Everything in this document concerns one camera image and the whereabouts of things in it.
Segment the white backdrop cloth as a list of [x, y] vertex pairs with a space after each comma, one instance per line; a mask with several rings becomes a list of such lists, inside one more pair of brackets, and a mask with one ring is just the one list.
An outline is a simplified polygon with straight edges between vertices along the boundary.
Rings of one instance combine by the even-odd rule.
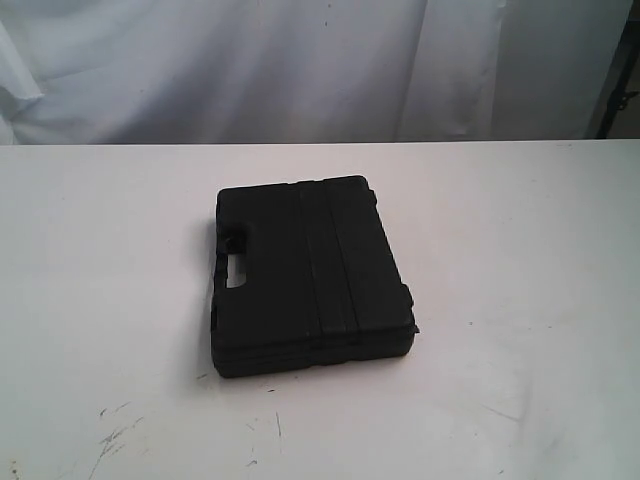
[[627, 1], [5, 1], [1, 141], [583, 137]]

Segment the black tripod stand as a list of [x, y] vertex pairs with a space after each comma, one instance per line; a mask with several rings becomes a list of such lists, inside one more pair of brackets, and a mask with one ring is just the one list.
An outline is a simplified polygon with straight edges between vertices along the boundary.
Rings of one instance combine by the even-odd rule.
[[618, 48], [622, 49], [615, 83], [606, 101], [606, 108], [599, 123], [596, 139], [607, 139], [617, 115], [626, 110], [639, 96], [638, 90], [630, 90], [629, 82], [639, 61], [639, 2], [633, 1], [627, 17]]

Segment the black plastic tool case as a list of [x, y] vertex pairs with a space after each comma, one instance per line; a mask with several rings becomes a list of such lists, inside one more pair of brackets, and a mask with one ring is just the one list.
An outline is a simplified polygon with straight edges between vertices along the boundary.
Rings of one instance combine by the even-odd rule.
[[211, 357], [240, 378], [400, 357], [419, 329], [361, 175], [225, 188]]

